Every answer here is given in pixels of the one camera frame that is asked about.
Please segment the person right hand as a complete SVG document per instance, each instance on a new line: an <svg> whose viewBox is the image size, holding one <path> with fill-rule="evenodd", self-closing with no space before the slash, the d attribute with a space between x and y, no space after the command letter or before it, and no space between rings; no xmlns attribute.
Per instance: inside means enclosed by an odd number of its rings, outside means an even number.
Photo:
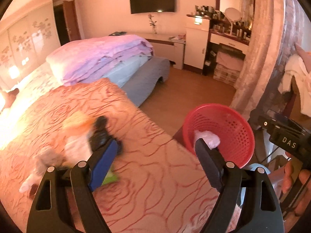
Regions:
<svg viewBox="0 0 311 233"><path fill-rule="evenodd" d="M285 208L292 204L295 216L300 217L310 203L310 170L303 169L302 163L289 152L285 154L289 159L284 167L281 202Z"/></svg>

